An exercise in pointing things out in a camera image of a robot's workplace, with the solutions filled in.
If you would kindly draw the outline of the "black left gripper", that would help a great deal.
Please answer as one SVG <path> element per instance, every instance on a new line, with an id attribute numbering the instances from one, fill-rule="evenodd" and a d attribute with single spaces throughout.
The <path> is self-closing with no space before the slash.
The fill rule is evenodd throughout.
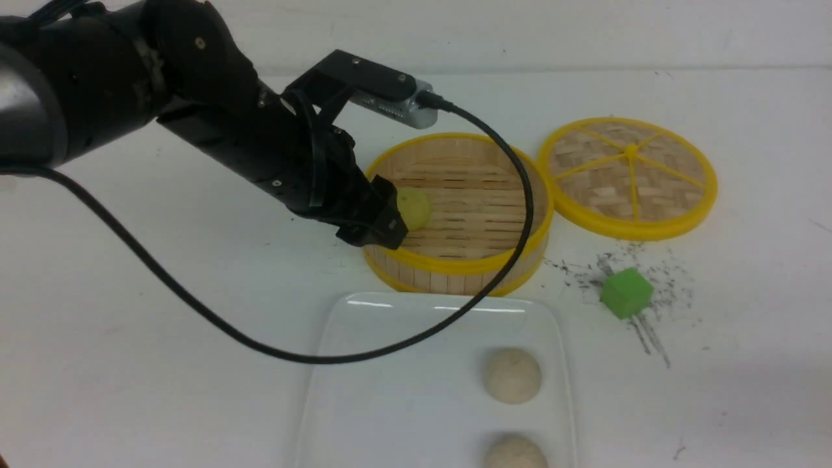
<path id="1" fill-rule="evenodd" d="M 316 110 L 304 90 L 283 97 L 259 78 L 187 78 L 157 121 L 288 210 L 340 226 L 342 242 L 396 250 L 408 228 L 395 184 L 369 183 L 354 142 L 333 125 L 347 101 L 339 91 Z"/>

